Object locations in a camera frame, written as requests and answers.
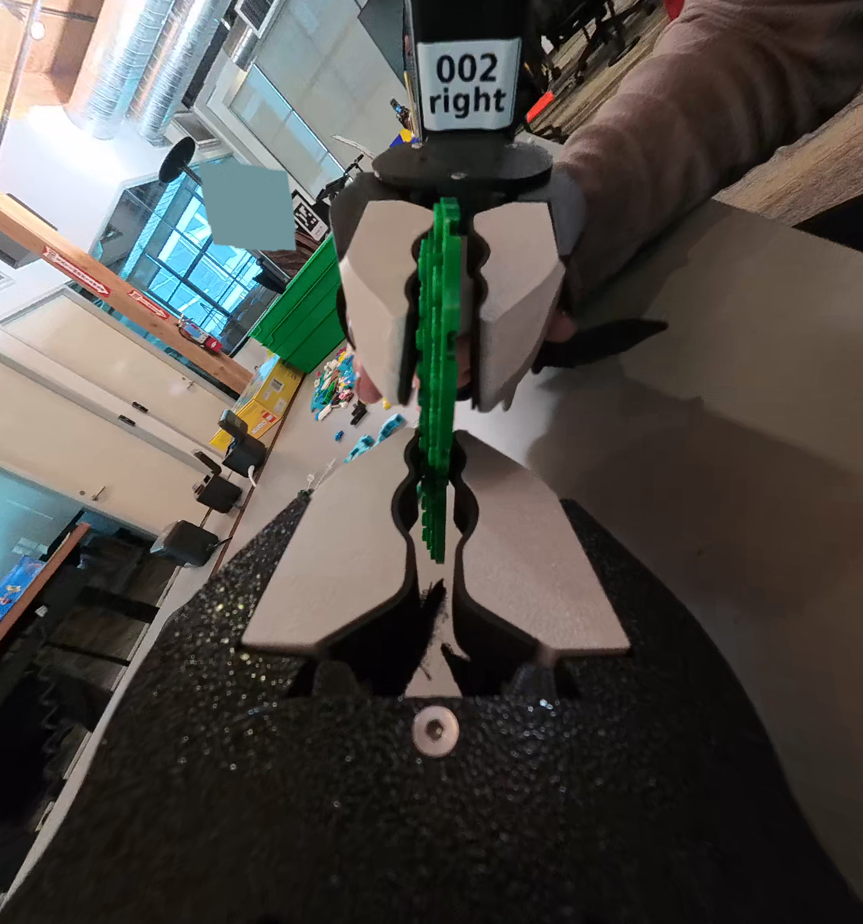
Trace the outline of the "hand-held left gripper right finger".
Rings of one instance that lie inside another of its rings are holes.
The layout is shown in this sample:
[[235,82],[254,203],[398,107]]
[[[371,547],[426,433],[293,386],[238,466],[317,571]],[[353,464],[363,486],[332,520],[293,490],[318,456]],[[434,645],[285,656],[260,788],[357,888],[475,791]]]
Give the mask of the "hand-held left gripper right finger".
[[628,652],[629,639],[553,490],[468,432],[456,433],[454,450],[459,646],[496,657]]

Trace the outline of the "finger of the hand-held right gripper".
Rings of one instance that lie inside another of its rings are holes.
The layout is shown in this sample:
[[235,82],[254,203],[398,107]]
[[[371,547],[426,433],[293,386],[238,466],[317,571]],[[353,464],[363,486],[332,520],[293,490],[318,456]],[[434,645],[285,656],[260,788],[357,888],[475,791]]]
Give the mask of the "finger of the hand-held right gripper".
[[417,250],[432,210],[408,201],[370,201],[337,210],[337,258],[345,327],[362,371],[382,399],[412,399],[418,324]]
[[474,404],[482,412],[511,405],[544,343],[564,280],[550,207],[509,202],[477,214],[484,285],[476,320]]

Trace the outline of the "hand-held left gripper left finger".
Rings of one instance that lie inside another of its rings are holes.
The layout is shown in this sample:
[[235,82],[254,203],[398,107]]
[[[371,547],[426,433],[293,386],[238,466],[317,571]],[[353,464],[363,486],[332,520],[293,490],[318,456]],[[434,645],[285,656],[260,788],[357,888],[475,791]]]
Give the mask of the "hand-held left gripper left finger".
[[401,603],[416,578],[415,523],[416,430],[403,427],[311,495],[243,645],[322,654]]

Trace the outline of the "green lego plate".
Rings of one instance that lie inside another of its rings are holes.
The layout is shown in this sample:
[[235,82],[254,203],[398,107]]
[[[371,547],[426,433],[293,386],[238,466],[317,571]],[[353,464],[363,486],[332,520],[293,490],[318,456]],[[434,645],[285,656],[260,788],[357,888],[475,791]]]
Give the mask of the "green lego plate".
[[433,225],[418,258],[419,488],[422,540],[432,560],[446,551],[447,488],[457,403],[457,337],[462,318],[463,242],[454,198],[433,208]]

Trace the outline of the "person's right forearm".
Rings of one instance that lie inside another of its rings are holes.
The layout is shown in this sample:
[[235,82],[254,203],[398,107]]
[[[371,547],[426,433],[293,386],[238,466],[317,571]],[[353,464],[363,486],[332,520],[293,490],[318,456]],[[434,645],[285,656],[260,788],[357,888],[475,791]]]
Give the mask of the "person's right forearm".
[[584,221],[579,310],[670,225],[819,128],[863,83],[863,1],[697,1],[573,133],[555,169]]

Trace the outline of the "pile of lego bricks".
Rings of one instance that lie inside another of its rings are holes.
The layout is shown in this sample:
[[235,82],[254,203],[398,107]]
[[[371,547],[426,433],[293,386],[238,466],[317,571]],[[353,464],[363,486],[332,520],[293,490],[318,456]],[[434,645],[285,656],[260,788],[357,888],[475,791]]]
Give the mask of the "pile of lego bricks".
[[310,412],[317,422],[329,420],[336,426],[333,433],[335,444],[340,445],[346,438],[352,438],[345,463],[362,456],[375,445],[406,428],[406,418],[397,412],[380,424],[375,435],[363,430],[368,406],[357,396],[353,356],[346,346],[337,348],[316,370],[312,382]]

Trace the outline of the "yellow lego box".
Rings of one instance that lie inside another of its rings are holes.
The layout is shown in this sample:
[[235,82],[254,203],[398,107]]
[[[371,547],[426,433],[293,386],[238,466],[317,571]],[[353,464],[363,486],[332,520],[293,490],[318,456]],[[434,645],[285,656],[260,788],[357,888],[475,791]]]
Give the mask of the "yellow lego box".
[[266,441],[266,434],[285,417],[304,377],[278,356],[271,356],[257,370],[231,409],[247,425],[253,439]]

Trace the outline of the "blue lego box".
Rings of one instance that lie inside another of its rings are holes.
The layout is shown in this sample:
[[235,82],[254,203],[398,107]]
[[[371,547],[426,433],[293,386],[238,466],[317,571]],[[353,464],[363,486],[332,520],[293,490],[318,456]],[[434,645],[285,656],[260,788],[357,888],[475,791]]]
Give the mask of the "blue lego box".
[[45,562],[22,555],[17,564],[0,581],[0,622],[21,599],[35,578],[44,569]]

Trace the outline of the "person's right hand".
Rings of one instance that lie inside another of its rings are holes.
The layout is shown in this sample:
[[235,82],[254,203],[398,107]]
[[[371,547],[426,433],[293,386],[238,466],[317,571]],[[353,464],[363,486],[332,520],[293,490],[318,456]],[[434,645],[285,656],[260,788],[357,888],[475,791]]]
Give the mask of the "person's right hand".
[[[574,320],[567,314],[555,309],[550,317],[546,328],[545,340],[553,343],[563,343],[569,340],[577,327]],[[457,366],[458,366],[458,387],[472,385],[472,361],[471,361],[471,337],[470,334],[462,334],[457,339]],[[374,405],[382,401],[387,401],[390,406],[405,406],[418,392],[420,380],[413,378],[412,385],[407,390],[406,399],[399,399],[396,396],[388,397],[381,392],[377,385],[368,376],[363,368],[363,364],[358,355],[354,355],[353,369],[356,375],[356,395],[358,400],[366,405]]]

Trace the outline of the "green bin stack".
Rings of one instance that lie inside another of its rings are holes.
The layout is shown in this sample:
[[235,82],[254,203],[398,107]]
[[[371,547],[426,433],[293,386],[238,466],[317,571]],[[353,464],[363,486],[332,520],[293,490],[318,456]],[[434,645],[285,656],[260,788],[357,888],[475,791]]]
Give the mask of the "green bin stack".
[[329,234],[259,318],[250,339],[294,369],[313,372],[347,338],[337,307],[340,287]]

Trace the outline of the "black power adapter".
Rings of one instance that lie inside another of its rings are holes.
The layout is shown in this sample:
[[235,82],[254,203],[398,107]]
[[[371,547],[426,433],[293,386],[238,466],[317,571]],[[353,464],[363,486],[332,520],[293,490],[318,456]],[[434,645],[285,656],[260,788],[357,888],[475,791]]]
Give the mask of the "black power adapter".
[[223,465],[253,480],[255,472],[264,465],[266,460],[265,445],[251,435],[248,424],[232,410],[226,410],[223,413],[219,419],[219,427],[230,437]]
[[242,488],[223,476],[223,468],[203,451],[192,453],[193,458],[207,469],[203,479],[192,486],[196,502],[219,514],[228,514],[241,501]]

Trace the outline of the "red fire extinguisher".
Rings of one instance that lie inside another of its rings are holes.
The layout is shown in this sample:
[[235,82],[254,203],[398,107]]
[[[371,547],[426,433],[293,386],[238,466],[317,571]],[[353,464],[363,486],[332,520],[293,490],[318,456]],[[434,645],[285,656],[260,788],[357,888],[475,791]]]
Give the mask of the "red fire extinguisher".
[[180,317],[176,319],[176,327],[179,334],[185,339],[193,342],[198,347],[205,350],[207,353],[213,355],[219,355],[223,351],[223,344],[221,341],[210,334],[205,329],[202,329],[200,326],[194,322]]

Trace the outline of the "black office chair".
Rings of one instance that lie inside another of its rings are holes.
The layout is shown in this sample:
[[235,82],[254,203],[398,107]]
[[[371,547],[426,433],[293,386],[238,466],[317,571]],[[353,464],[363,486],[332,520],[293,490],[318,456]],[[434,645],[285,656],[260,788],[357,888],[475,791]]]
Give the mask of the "black office chair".
[[560,68],[552,66],[554,79],[573,79],[583,82],[589,59],[605,48],[607,66],[616,64],[624,54],[632,50],[639,37],[627,38],[625,28],[636,17],[648,17],[658,8],[658,2],[633,1],[547,1],[541,2],[538,14],[540,34],[549,40],[554,49],[559,49],[577,34],[585,37],[586,43],[575,63]]

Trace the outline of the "black round lamp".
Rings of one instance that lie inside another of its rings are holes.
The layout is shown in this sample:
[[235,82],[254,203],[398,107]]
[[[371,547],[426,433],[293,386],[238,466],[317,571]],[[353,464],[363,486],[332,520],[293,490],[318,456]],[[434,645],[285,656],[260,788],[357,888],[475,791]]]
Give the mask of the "black round lamp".
[[163,184],[170,184],[182,176],[198,181],[191,168],[191,161],[195,155],[196,144],[192,137],[187,136],[175,143],[168,151],[160,164],[158,180]]

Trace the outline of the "wooden side table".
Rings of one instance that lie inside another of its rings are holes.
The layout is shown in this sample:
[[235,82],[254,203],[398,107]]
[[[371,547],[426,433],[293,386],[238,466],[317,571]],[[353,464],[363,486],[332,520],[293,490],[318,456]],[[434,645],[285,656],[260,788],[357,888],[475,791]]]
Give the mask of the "wooden side table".
[[71,529],[45,561],[22,556],[22,560],[0,581],[0,647],[9,640],[13,629],[35,608],[34,602],[46,589],[70,556],[77,551],[91,531],[88,522]]

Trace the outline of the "wooden beam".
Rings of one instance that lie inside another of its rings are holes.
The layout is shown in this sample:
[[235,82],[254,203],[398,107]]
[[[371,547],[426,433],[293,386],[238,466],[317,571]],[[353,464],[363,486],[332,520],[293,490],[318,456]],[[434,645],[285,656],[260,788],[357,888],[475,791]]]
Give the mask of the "wooden beam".
[[85,287],[220,384],[237,393],[249,384],[252,376],[244,367],[185,336],[173,314],[2,191],[0,232]]

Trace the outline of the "cream double door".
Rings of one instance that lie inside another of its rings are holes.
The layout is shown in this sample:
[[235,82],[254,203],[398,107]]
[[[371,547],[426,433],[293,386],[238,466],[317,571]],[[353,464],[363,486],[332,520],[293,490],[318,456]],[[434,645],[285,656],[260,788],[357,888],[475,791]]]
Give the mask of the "cream double door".
[[228,396],[65,284],[0,287],[0,468],[155,536],[195,500]]

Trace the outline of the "slim silver air duct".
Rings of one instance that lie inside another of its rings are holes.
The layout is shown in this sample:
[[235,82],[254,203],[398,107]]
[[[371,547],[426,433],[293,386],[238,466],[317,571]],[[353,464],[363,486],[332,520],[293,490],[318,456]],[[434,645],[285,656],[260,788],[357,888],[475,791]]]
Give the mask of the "slim silver air duct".
[[127,110],[127,119],[150,145],[165,130],[214,39],[230,1],[174,1]]
[[104,1],[65,112],[100,141],[119,131],[171,1]]

